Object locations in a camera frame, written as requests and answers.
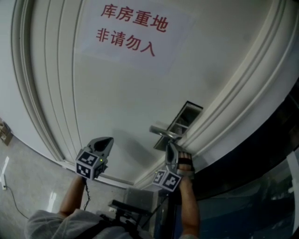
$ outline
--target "sign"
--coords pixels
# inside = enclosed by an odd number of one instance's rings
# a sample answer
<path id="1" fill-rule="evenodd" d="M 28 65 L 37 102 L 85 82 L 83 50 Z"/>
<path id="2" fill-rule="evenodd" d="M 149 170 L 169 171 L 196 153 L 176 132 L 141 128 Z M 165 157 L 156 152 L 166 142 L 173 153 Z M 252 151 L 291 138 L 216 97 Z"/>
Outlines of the sign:
<path id="1" fill-rule="evenodd" d="M 88 0 L 76 51 L 165 74 L 194 20 L 149 0 Z"/>

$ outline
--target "black cable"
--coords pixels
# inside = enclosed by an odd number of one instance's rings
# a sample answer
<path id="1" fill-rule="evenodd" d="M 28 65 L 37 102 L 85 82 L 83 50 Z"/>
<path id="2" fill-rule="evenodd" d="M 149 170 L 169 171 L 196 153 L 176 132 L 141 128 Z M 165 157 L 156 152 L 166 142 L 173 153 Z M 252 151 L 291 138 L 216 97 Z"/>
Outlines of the black cable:
<path id="1" fill-rule="evenodd" d="M 89 190 L 88 190 L 88 186 L 87 186 L 87 182 L 86 182 L 85 178 L 83 178 L 83 182 L 85 184 L 85 191 L 87 192 L 87 198 L 88 198 L 86 204 L 84 205 L 84 210 L 86 210 L 86 207 L 87 207 L 88 203 L 90 202 L 90 196 L 89 196 Z"/>
<path id="2" fill-rule="evenodd" d="M 160 202 L 160 204 L 155 208 L 155 210 L 152 212 L 152 214 L 150 215 L 150 217 L 146 220 L 146 222 L 142 225 L 141 228 L 144 228 L 145 225 L 150 221 L 151 217 L 158 211 L 158 209 L 162 206 L 162 204 L 164 203 L 164 201 L 168 198 L 169 194 L 167 194 Z"/>
<path id="3" fill-rule="evenodd" d="M 13 191 L 11 190 L 11 188 L 10 187 L 8 187 L 8 186 L 4 186 L 5 188 L 7 188 L 7 189 L 9 189 L 10 190 L 10 192 L 11 192 L 11 195 L 13 196 L 13 199 L 14 199 L 14 193 L 13 193 Z M 27 218 L 27 219 L 29 219 L 28 217 L 26 217 L 23 213 L 21 213 L 20 212 L 20 210 L 18 209 L 18 207 L 17 207 L 17 204 L 15 203 L 15 199 L 14 199 L 14 205 L 15 205 L 15 207 L 16 207 L 16 209 L 18 210 L 18 212 L 23 216 L 23 217 L 25 217 L 25 218 Z"/>

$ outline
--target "tiled floor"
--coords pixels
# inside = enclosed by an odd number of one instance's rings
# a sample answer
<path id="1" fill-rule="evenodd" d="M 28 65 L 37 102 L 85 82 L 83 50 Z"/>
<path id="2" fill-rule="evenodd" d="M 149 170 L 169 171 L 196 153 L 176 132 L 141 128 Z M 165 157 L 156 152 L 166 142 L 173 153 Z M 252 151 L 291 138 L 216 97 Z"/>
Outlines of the tiled floor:
<path id="1" fill-rule="evenodd" d="M 19 210 L 27 217 L 39 209 L 57 212 L 75 174 L 43 158 L 15 137 L 9 147 L 0 142 L 0 172 L 6 156 L 9 157 L 6 184 L 13 190 Z M 123 189 L 94 181 L 88 187 L 91 196 L 88 211 L 107 211 L 112 199 L 123 200 Z M 51 195 L 55 198 L 53 207 L 49 203 Z M 82 206 L 86 201 L 84 193 Z M 16 210 L 10 191 L 0 189 L 0 238 L 24 238 L 26 221 Z"/>

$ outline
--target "forearm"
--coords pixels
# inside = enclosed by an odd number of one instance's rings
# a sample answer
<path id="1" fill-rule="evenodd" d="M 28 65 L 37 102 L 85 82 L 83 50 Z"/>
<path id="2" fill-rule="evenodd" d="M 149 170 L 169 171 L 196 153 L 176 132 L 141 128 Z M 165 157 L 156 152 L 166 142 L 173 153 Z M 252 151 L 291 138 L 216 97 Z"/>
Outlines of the forearm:
<path id="1" fill-rule="evenodd" d="M 60 205 L 59 213 L 61 215 L 67 217 L 71 215 L 76 209 L 80 209 L 84 187 L 85 185 L 83 183 L 83 178 L 80 176 L 76 176 L 73 179 Z"/>
<path id="2" fill-rule="evenodd" d="M 180 186 L 182 195 L 183 234 L 199 235 L 199 208 L 189 179 Z"/>

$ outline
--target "hand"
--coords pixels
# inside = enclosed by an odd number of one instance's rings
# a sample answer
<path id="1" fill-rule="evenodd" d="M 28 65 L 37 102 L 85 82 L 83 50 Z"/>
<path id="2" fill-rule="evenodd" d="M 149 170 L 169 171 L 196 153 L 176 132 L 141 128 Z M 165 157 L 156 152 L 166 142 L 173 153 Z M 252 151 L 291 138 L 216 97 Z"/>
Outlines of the hand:
<path id="1" fill-rule="evenodd" d="M 186 158 L 186 159 L 192 160 L 191 154 L 188 154 L 188 153 L 179 152 L 178 156 L 179 156 L 179 158 Z M 192 169 L 192 166 L 189 164 L 179 164 L 178 169 L 184 170 L 184 171 L 190 171 Z M 192 187 L 192 182 L 191 182 L 190 178 L 186 177 L 186 176 L 183 177 L 181 179 L 181 182 L 179 185 L 180 190 L 190 188 L 190 187 Z"/>

